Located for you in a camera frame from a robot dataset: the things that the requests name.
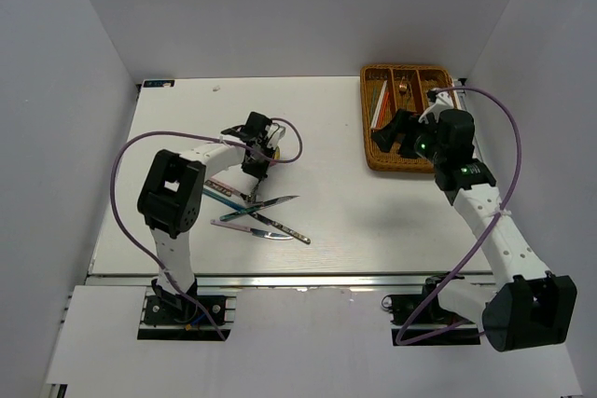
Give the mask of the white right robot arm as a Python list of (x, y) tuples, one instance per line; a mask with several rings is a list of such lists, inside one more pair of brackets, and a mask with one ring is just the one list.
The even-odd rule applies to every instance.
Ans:
[(428, 279), (417, 308), (396, 335), (399, 346), (415, 343), (406, 329), (423, 314), (440, 323), (454, 314), (480, 329), (499, 351), (562, 344), (576, 303), (577, 288), (558, 276), (536, 255), (506, 209), (489, 168), (475, 158), (475, 123), (465, 111), (449, 109), (421, 117), (398, 110), (371, 139), (387, 153), (398, 144), (399, 155), (423, 158), (450, 205), (476, 238), (472, 251), (483, 251), (497, 290), (491, 292), (460, 278), (459, 268)]

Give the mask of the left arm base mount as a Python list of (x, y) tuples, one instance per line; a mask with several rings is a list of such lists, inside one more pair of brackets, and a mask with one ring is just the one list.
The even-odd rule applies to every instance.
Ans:
[(208, 311), (192, 303), (184, 310), (146, 293), (137, 330), (138, 340), (223, 342), (230, 334), (235, 319), (236, 296), (225, 294), (199, 295), (199, 302)]

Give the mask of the iridescent rainbow fork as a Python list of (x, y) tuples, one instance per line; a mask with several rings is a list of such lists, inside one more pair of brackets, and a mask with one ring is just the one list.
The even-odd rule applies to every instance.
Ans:
[(404, 109), (415, 112), (416, 104), (413, 95), (413, 78), (415, 77), (414, 71), (407, 71), (401, 78), (400, 91), (402, 95), (402, 106)]

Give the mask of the silver spoon patterned handle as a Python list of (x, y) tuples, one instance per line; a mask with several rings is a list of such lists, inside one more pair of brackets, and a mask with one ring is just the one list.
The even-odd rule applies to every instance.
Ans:
[(242, 199), (245, 203), (254, 204), (258, 200), (258, 190), (261, 182), (258, 181), (251, 189), (249, 193), (244, 193), (232, 185), (225, 184), (215, 178), (208, 179), (204, 182), (204, 185), (213, 189), (226, 197), (236, 197)]

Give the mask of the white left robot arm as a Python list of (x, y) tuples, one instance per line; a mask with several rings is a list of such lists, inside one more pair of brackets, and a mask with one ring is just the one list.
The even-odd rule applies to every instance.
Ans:
[(237, 165), (264, 179), (284, 136), (284, 126), (253, 112), (243, 125), (224, 130), (218, 139), (183, 153), (163, 149), (154, 156), (137, 210), (150, 229), (160, 261), (154, 292), (168, 296), (164, 308), (176, 322), (188, 322), (197, 311), (189, 231), (199, 217), (204, 183)]

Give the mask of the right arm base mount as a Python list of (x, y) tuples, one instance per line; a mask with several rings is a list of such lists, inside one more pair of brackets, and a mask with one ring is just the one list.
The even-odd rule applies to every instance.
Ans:
[[(391, 316), (392, 343), (398, 346), (396, 338), (411, 313), (423, 301), (421, 295), (386, 295), (381, 301), (382, 310)], [(423, 310), (407, 328), (403, 340), (425, 336), (444, 326), (458, 323), (463, 318), (448, 312), (432, 312), (429, 307)], [(450, 332), (429, 337), (409, 344), (409, 347), (477, 346), (481, 343), (481, 332), (472, 323), (463, 324)]]

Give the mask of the rose gold fork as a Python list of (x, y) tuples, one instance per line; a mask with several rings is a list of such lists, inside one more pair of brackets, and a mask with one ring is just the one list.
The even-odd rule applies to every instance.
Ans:
[(411, 83), (410, 79), (402, 75), (397, 83), (399, 99), (400, 99), (400, 107), (402, 109), (410, 110), (410, 106), (412, 103), (412, 90), (411, 90)]

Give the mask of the teal chopstick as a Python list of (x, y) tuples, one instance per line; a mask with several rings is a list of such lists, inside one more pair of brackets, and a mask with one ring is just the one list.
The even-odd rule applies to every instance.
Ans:
[(372, 92), (371, 105), (369, 108), (371, 120), (373, 120), (374, 115), (375, 115), (375, 111), (376, 111), (377, 104), (379, 101), (379, 94), (380, 94), (380, 88), (378, 86), (374, 87), (373, 92)]

